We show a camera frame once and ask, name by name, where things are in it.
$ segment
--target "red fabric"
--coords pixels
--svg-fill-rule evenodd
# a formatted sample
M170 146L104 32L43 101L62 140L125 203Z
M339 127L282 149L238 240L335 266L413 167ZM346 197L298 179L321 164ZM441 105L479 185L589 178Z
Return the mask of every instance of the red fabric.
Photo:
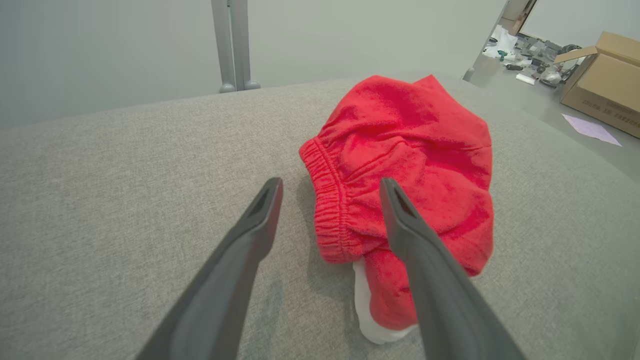
M467 271L493 249L491 138L486 123L429 76L357 84L317 137L300 148L316 190L316 234L329 263L365 258L371 314L380 325L417 323L406 268L390 251L380 179L393 177Z

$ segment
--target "paper sheet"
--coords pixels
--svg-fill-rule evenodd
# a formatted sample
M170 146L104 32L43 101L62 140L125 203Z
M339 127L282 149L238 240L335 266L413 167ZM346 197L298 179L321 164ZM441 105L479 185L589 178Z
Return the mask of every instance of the paper sheet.
M612 143L617 146L622 146L616 140L616 138L613 137L612 134L609 134L609 132L604 128L604 126L600 124L595 124L587 120L578 119L577 117L573 117L565 114L562 114L562 116L564 116L564 118L569 122L569 124L571 124L571 126L573 126L573 128L580 134L590 136L592 138L596 138L604 142Z

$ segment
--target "gray fabric surface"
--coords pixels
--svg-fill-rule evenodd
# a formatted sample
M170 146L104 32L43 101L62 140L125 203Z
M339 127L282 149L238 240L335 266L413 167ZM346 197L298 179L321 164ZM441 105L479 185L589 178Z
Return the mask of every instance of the gray fabric surface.
M630 359L640 195L601 157L438 76L493 138L495 252L474 283L530 359ZM241 359L419 359L360 334L323 263L298 147L356 80L140 106L0 133L0 357L131 359L263 182L284 179Z

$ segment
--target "white fabric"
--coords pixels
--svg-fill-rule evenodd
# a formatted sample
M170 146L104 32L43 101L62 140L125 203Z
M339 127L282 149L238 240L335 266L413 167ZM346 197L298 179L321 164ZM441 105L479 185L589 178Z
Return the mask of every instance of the white fabric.
M416 324L404 330L391 330L373 320L371 311L369 310L371 290L369 289L369 282L367 281L364 259L353 263L353 271L356 273L354 291L356 313L358 314L358 321L360 322L360 331L362 331L362 334L367 340L378 345L398 341L418 326Z

